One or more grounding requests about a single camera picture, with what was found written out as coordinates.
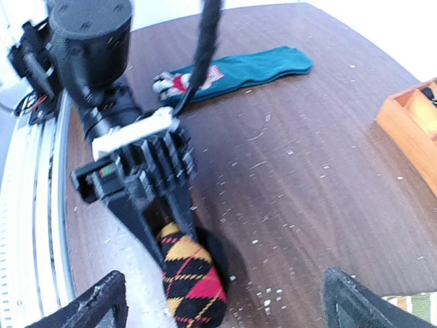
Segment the wooden box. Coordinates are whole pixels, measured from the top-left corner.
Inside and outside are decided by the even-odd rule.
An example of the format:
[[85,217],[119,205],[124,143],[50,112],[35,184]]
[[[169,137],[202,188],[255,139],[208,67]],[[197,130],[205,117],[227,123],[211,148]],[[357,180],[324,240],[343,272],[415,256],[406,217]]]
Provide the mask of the wooden box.
[[423,93],[437,98],[437,79],[389,97],[376,122],[390,135],[437,196],[437,107]]

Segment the wooden table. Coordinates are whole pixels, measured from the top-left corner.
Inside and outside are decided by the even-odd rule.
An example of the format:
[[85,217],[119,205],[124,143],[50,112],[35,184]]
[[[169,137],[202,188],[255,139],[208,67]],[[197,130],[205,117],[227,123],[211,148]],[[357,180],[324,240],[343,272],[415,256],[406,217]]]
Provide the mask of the wooden table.
[[[198,20],[132,34],[127,75],[145,108],[159,107],[154,75],[191,63]],[[236,277],[222,327],[323,327],[320,291],[331,266],[381,295],[437,290],[437,200],[374,122],[387,96],[417,80],[307,4],[224,12],[216,57],[283,45],[314,61],[308,76],[205,101],[182,116],[199,159],[195,214],[224,240]],[[75,114],[68,147],[69,172],[90,160]],[[70,183],[67,221],[76,291],[118,269],[128,327],[168,327],[157,267]]]

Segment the sock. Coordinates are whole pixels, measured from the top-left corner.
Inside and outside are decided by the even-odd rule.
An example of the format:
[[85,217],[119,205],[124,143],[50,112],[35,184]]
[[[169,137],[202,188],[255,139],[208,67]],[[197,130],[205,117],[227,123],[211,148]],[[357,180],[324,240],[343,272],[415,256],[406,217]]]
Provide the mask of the sock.
[[[287,46],[214,60],[204,85],[197,91],[193,103],[227,94],[244,87],[269,83],[286,75],[308,74],[313,62],[298,49]],[[154,79],[153,90],[166,105],[175,105],[183,97],[192,66],[163,72]]]
[[158,235],[165,255],[164,293],[178,328],[214,328],[227,309],[226,294],[211,255],[175,223]]

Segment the red and yellow argyle pattern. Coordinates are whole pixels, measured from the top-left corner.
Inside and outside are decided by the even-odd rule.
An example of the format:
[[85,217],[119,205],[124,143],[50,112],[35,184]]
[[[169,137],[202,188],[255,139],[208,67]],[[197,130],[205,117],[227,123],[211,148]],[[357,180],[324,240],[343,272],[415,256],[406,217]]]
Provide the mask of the red and yellow argyle pattern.
[[218,327],[225,315],[227,300],[211,255],[181,233],[175,223],[158,235],[167,269],[164,292],[179,328]]

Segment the teal sock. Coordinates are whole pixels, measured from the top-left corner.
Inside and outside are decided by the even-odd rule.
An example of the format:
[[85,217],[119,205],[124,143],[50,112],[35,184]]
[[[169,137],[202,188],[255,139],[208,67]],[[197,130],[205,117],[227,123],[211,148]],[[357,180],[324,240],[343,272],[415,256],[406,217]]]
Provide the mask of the teal sock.
[[[244,87],[253,87],[274,81],[286,75],[308,74],[313,62],[298,49],[287,46],[214,60],[208,78],[196,93],[193,103],[214,98]],[[193,67],[164,72],[154,79],[153,89],[166,105],[178,103],[186,88]]]

